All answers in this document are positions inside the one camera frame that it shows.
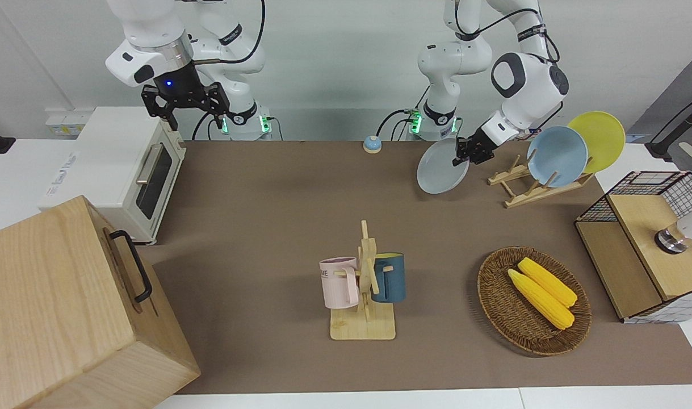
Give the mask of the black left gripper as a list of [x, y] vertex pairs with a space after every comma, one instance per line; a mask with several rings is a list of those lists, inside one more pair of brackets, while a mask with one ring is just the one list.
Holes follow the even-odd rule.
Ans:
[[480, 127], [469, 137], [456, 138], [456, 154], [453, 158], [453, 166], [459, 166], [468, 161], [480, 165], [494, 157], [496, 148], [498, 145]]

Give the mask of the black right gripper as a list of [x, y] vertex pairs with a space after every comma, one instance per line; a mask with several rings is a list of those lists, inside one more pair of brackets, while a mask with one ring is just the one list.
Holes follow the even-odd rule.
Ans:
[[[224, 117], [229, 113], [229, 99], [219, 82], [203, 86], [193, 62], [174, 72], [162, 73], [153, 78], [154, 85], [144, 85], [141, 98], [149, 116], [159, 118], [172, 131], [179, 129], [174, 117], [175, 108], [198, 108], [215, 119], [217, 127], [224, 126]], [[157, 98], [164, 99], [164, 105]]]

